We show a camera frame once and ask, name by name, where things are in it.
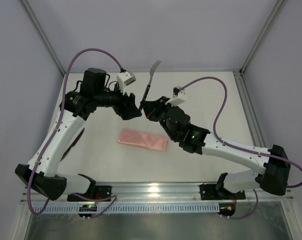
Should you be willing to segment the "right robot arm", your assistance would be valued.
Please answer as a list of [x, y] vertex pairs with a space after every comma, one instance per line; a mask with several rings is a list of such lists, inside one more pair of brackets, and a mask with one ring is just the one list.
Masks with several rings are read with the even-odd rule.
[[285, 195], [291, 165], [285, 161], [287, 155], [281, 146], [274, 145], [271, 149], [250, 147], [249, 151], [244, 151], [244, 145], [235, 143], [236, 147], [232, 148], [209, 130], [191, 124], [190, 116], [171, 105], [169, 98], [164, 96], [155, 101], [144, 100], [141, 107], [146, 118], [158, 122], [170, 140], [184, 151], [222, 158], [248, 168], [219, 176], [215, 190], [221, 199], [257, 188], [272, 195]]

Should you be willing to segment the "metal fork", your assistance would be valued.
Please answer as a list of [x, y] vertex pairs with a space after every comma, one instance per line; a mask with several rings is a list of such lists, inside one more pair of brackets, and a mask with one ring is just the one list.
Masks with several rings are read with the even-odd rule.
[[[158, 68], [158, 66], [162, 63], [161, 60], [156, 60], [155, 63], [152, 65], [152, 67], [150, 68], [149, 70], [149, 81], [148, 81], [148, 84], [146, 85], [146, 88], [145, 88], [145, 91], [144, 91], [144, 94], [142, 96], [142, 99], [141, 99], [141, 102], [145, 101], [147, 96], [148, 96], [148, 93], [150, 91], [150, 88], [151, 88], [151, 84], [152, 84], [152, 81], [153, 81], [153, 77], [154, 77], [154, 74]], [[143, 107], [142, 107], [142, 103], [140, 103], [139, 105], [139, 111], [141, 112]]]

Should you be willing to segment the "pink satin napkin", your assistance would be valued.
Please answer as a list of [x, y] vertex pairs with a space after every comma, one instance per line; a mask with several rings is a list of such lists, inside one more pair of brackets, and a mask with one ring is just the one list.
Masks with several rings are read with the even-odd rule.
[[166, 150], [168, 141], [167, 137], [161, 135], [131, 129], [123, 129], [117, 139], [120, 144], [161, 152]]

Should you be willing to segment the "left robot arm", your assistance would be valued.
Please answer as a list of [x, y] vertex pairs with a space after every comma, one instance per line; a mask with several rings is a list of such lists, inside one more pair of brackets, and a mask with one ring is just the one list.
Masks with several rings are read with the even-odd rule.
[[105, 70], [88, 68], [75, 90], [63, 95], [55, 124], [40, 149], [27, 164], [18, 164], [15, 169], [15, 174], [26, 186], [52, 201], [64, 193], [93, 196], [96, 182], [92, 178], [83, 174], [58, 174], [58, 166], [72, 139], [99, 107], [113, 108], [123, 120], [142, 115], [136, 106], [135, 95], [126, 92], [127, 86], [136, 81], [135, 75], [129, 71], [118, 73], [114, 89], [105, 86], [107, 77], [109, 74]]

